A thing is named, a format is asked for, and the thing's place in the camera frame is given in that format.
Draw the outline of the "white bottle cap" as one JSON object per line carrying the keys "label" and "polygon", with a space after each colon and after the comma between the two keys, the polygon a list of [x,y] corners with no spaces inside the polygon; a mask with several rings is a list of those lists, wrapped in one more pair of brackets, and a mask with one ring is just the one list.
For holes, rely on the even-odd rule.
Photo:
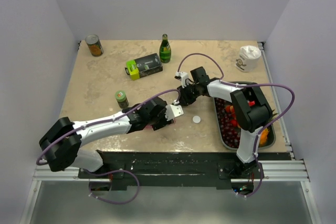
{"label": "white bottle cap", "polygon": [[201,122],[201,118],[198,115],[196,115],[196,116],[193,116],[192,121],[194,123],[198,124],[198,123]]}

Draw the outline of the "pink weekly pill organizer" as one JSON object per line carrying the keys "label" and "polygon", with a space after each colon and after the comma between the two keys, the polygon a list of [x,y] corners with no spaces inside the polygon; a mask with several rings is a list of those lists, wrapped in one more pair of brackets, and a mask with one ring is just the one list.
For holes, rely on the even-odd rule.
{"label": "pink weekly pill organizer", "polygon": [[[175,120],[173,119],[173,120],[170,120],[169,121],[169,123],[168,123],[168,125],[171,125],[171,124],[175,124]],[[153,129],[153,126],[152,125],[147,125],[146,127],[145,127],[146,129]]]}

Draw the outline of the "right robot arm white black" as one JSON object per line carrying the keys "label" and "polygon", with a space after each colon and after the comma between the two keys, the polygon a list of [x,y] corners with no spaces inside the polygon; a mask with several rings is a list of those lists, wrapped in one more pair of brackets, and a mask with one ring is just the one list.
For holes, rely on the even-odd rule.
{"label": "right robot arm white black", "polygon": [[234,173],[239,178],[246,178],[253,171],[251,162],[258,156],[258,144],[262,127],[272,117],[271,107],[260,87],[245,84],[222,82],[219,78],[210,78],[203,67],[188,73],[176,72],[175,79],[181,81],[178,104],[189,106],[200,96],[218,98],[233,105],[237,123],[241,127],[240,144],[236,152],[240,162],[234,165]]}

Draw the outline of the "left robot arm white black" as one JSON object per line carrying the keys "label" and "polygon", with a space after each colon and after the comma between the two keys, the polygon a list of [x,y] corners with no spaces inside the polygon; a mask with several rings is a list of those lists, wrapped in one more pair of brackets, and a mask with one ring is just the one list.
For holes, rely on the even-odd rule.
{"label": "left robot arm white black", "polygon": [[108,174],[109,165],[98,152],[87,152],[81,149],[82,146],[108,136],[141,131],[146,126],[156,131],[174,123],[175,118],[181,115],[181,106],[167,104],[155,97],[95,120],[72,122],[68,117],[60,118],[40,139],[39,145],[51,171],[59,172],[74,166],[103,178]]}

